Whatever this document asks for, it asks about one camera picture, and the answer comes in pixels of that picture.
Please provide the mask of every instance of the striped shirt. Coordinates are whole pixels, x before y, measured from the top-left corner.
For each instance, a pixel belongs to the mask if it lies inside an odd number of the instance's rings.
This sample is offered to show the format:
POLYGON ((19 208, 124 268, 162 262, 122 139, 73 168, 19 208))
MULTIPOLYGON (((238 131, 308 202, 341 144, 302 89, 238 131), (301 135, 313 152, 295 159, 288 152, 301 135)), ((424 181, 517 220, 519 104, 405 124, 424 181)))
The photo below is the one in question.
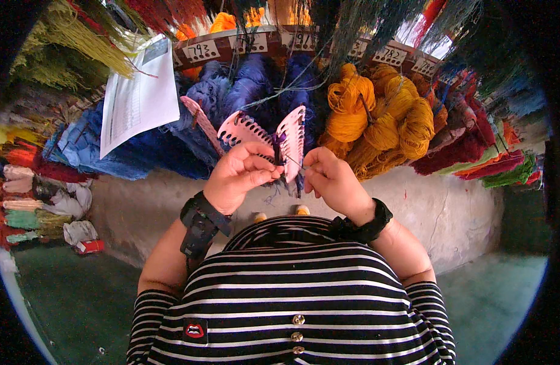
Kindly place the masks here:
POLYGON ((182 297, 134 304, 128 364, 453 364, 440 289, 405 287, 330 220, 276 217, 239 232, 190 275, 182 297))

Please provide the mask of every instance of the sleeve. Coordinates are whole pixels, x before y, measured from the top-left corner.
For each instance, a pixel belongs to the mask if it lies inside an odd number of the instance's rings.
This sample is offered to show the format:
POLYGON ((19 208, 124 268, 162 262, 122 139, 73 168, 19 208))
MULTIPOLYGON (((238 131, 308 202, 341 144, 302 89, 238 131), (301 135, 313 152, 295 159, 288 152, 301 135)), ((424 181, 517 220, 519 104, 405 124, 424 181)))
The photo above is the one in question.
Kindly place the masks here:
POLYGON ((128 365, 145 364, 167 309, 178 302, 171 293, 144 290, 134 302, 134 319, 130 331, 130 345, 126 352, 128 365))
POLYGON ((411 301, 411 308, 427 325, 440 360, 444 364, 454 364, 456 358, 454 337, 452 337, 440 288, 432 281, 421 281, 406 287, 405 290, 411 301))

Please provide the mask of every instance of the shoe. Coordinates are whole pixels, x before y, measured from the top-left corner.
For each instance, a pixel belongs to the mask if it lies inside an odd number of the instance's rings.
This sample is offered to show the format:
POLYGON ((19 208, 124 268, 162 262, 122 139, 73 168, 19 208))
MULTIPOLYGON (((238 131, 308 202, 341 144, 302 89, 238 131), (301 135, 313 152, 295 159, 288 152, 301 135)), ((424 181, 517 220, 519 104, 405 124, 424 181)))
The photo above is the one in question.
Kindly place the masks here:
POLYGON ((265 213, 258 212, 255 214, 254 223, 260 223, 268 219, 268 216, 265 213))
POLYGON ((296 215, 310 215, 310 209, 307 206, 296 207, 296 215))

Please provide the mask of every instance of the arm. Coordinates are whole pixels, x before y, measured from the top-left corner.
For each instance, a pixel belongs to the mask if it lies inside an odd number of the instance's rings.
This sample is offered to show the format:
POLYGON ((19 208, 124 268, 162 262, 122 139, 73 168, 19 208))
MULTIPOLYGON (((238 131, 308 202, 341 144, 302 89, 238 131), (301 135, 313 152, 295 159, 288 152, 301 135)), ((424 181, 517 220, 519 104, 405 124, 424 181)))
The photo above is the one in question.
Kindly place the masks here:
MULTIPOLYGON (((314 190, 316 198, 322 196, 330 208, 346 215, 358 227, 375 217, 375 202, 349 165, 330 150, 320 147, 310 151, 304 158, 304 165, 311 166, 305 172, 305 193, 314 190)), ((395 218, 370 245, 386 259, 403 285, 436 281, 426 250, 395 218)))
MULTIPOLYGON (((262 143, 247 142, 232 148, 213 169, 204 186, 203 194, 221 214, 232 214, 243 202, 248 191, 280 177, 283 166, 274 166, 257 154, 274 156, 274 151, 262 143)), ((191 260, 181 252, 186 227, 175 220, 146 260, 140 279, 138 294, 147 289, 176 293, 184 286, 190 273, 187 268, 198 266, 201 260, 191 260)))

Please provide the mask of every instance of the button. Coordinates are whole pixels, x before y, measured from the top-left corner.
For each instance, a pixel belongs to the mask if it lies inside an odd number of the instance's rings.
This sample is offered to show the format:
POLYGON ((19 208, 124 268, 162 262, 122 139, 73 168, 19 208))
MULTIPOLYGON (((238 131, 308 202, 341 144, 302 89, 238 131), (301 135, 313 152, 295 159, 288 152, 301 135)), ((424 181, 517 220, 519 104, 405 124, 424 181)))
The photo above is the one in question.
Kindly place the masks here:
POLYGON ((304 316, 301 314, 297 314, 292 318, 292 324, 295 325, 303 325, 304 321, 305 321, 304 316))
POLYGON ((292 342, 300 342, 303 339, 304 339, 304 336, 300 332, 294 332, 290 336, 290 340, 292 340, 292 342))

